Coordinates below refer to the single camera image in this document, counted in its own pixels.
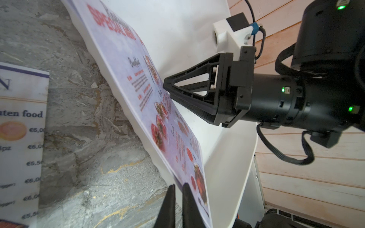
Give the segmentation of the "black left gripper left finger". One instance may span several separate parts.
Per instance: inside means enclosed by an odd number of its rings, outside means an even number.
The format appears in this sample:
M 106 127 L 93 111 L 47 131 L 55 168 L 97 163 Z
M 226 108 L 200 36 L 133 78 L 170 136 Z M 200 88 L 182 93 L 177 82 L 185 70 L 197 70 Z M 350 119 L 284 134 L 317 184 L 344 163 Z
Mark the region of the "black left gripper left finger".
M 175 228 L 175 204 L 175 185 L 173 184 L 168 187 L 154 228 Z

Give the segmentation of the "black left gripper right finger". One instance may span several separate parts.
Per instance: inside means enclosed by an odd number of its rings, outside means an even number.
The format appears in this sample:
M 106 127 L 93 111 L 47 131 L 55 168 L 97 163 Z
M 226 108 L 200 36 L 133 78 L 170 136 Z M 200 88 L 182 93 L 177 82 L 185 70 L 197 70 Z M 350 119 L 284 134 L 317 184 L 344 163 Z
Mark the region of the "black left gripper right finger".
M 206 228 L 188 183 L 183 185 L 182 201 L 183 228 Z

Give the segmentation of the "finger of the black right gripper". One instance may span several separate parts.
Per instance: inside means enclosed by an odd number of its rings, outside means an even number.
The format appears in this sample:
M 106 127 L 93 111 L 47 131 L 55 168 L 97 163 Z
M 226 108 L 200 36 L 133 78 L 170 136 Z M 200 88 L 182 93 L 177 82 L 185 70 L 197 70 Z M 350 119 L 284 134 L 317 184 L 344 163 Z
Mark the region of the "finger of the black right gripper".
M 218 94 L 206 85 L 164 85 L 170 98 L 196 114 L 209 124 L 218 125 Z
M 221 81 L 225 57 L 225 53 L 218 53 L 186 71 L 167 77 L 164 80 L 163 88 L 166 91 L 209 91 L 215 89 Z

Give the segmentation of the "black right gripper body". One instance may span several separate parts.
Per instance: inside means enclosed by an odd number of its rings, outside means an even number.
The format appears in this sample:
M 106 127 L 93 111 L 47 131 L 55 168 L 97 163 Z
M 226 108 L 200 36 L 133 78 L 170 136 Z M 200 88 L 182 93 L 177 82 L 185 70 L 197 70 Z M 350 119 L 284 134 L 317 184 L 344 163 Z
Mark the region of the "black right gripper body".
M 275 75 L 234 62 L 226 76 L 223 127 L 238 120 L 262 128 L 302 129 L 330 148 L 343 131 L 365 129 L 365 3 L 314 1 L 295 44 L 281 51 Z

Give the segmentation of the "special menu sheet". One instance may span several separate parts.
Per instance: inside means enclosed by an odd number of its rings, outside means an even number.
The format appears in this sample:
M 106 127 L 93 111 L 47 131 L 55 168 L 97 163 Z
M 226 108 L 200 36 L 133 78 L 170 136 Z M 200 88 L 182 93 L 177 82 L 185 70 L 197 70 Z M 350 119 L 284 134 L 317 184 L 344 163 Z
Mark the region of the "special menu sheet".
M 138 34 L 101 1 L 70 1 L 85 26 L 107 77 L 116 86 L 152 148 L 178 184 L 189 184 L 207 228 L 212 226 L 201 146 L 163 89 Z

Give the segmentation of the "Dim Sum Inn menu front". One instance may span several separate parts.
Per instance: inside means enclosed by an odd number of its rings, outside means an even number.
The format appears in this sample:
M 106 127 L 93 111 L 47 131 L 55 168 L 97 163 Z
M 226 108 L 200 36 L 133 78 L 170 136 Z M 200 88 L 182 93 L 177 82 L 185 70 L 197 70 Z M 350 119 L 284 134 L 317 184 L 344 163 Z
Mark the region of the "Dim Sum Inn menu front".
M 37 226 L 49 72 L 1 63 L 1 227 Z

